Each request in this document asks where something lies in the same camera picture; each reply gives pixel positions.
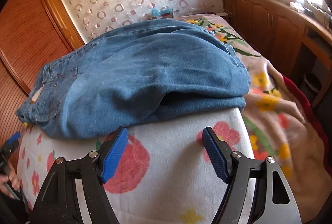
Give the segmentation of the blue denim jeans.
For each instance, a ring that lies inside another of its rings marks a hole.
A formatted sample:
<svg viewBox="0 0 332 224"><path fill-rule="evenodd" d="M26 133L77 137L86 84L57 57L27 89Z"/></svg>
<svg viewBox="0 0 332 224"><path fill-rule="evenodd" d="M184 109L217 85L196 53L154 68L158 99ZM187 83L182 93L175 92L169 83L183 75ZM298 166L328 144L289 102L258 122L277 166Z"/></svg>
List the blue denim jeans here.
<svg viewBox="0 0 332 224"><path fill-rule="evenodd" d="M201 26L130 24L44 65L18 119L57 139L192 113L243 109L250 77L234 49Z"/></svg>

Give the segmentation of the white floral bed sheet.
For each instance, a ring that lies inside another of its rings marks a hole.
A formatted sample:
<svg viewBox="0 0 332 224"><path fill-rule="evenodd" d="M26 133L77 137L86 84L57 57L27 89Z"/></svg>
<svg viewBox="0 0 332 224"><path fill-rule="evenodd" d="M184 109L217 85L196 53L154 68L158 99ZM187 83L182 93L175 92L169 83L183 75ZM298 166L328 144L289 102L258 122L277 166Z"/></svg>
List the white floral bed sheet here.
<svg viewBox="0 0 332 224"><path fill-rule="evenodd" d="M203 146L206 127L212 127L233 150L253 158L238 109L128 128L128 143L116 173L104 184L119 223L211 223L227 185L217 177ZM82 158L109 138L55 140L37 125L26 127L17 173L29 207L33 208L56 158Z"/></svg>

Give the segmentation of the pink floral blanket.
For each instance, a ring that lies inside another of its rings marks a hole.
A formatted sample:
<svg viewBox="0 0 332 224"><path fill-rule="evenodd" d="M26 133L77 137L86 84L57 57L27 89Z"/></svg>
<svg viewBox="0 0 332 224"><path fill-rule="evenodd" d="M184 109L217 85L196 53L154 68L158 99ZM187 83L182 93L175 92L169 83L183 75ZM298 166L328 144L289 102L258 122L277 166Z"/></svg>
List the pink floral blanket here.
<svg viewBox="0 0 332 224"><path fill-rule="evenodd" d="M331 193L331 171L324 161L324 145L306 119L298 100L288 91L282 74L251 47L221 17L183 16L182 21L205 28L233 47L251 78L241 112L256 159L271 155L288 180L302 222L313 220Z"/></svg>

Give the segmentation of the red blanket edge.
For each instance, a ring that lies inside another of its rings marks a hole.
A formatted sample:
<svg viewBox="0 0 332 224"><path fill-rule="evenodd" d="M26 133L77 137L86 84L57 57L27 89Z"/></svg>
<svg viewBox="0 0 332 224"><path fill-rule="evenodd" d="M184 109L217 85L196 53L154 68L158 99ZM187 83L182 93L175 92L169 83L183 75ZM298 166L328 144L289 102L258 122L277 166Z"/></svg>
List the red blanket edge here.
<svg viewBox="0 0 332 224"><path fill-rule="evenodd" d="M311 107L311 104L305 94L295 85L293 81L291 81L288 77L282 75L285 86L288 91L298 100L300 103L306 119L313 126L314 130L317 132L318 136L321 138L324 145L324 161L331 165L331 153L330 153L330 141L329 137L326 134L325 130L319 119L315 116L314 111Z"/></svg>

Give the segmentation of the brown louvered wardrobe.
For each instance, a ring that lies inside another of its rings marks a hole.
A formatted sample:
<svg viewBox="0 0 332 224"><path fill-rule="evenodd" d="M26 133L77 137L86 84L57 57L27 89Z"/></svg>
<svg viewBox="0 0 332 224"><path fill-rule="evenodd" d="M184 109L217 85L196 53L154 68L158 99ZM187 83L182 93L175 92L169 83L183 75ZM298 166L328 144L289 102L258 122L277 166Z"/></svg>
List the brown louvered wardrobe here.
<svg viewBox="0 0 332 224"><path fill-rule="evenodd" d="M1 11L1 143L24 130L15 115L39 69L83 46L61 0L8 0Z"/></svg>

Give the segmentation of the wooden side cabinet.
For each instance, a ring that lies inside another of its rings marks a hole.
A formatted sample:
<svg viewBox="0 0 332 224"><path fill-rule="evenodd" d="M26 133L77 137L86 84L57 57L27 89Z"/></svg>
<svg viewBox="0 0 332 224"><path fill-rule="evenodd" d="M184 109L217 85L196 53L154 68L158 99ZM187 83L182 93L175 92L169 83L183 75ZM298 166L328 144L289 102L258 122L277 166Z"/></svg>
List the wooden side cabinet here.
<svg viewBox="0 0 332 224"><path fill-rule="evenodd" d="M331 70L331 32L276 0L222 0L230 24L273 66L297 82L320 61Z"/></svg>

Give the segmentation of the blue item behind bed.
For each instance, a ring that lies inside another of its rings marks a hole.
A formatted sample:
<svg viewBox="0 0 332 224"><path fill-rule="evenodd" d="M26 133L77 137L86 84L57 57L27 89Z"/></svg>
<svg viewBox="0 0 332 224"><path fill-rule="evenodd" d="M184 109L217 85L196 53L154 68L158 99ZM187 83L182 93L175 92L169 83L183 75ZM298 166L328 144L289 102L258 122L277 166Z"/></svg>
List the blue item behind bed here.
<svg viewBox="0 0 332 224"><path fill-rule="evenodd" d="M157 8L152 8L151 10L152 19L167 19L173 18L173 10L170 8L165 8L163 10L158 10Z"/></svg>

